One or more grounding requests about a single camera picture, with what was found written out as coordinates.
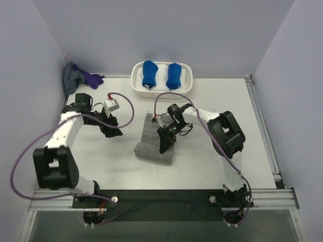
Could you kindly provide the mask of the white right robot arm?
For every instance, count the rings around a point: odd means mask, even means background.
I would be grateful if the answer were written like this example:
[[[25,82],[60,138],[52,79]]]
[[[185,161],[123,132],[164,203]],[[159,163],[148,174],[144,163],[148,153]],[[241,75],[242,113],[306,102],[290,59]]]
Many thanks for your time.
[[[167,113],[171,122],[157,129],[160,138],[159,152],[165,153],[176,142],[177,136],[189,125],[199,126],[210,136],[216,152],[224,165],[224,201],[234,207],[250,197],[248,183],[242,175],[242,150],[245,135],[233,114],[229,111],[215,113],[197,109],[192,104],[179,107],[172,104]]]

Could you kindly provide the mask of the grey towel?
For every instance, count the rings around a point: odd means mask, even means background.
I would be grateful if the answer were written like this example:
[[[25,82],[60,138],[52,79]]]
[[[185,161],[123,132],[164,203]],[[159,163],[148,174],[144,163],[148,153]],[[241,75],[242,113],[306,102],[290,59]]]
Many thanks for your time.
[[[151,120],[152,113],[147,113],[143,124],[141,140],[134,148],[135,156],[141,160],[156,164],[171,165],[173,162],[174,147],[172,146],[165,153],[160,154],[160,137],[157,133],[160,125],[154,124]]]

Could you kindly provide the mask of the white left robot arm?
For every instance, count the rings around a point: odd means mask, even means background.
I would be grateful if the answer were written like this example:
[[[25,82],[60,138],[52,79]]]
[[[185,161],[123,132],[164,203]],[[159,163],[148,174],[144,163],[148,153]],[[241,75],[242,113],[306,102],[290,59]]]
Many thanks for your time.
[[[75,96],[75,102],[64,106],[60,127],[42,148],[33,151],[33,161],[40,188],[85,194],[84,202],[95,208],[102,202],[99,184],[80,176],[71,148],[84,125],[98,126],[107,138],[123,133],[117,128],[117,118],[112,115],[120,107],[118,102],[108,98],[101,111],[93,111],[92,101],[90,95],[81,93]]]

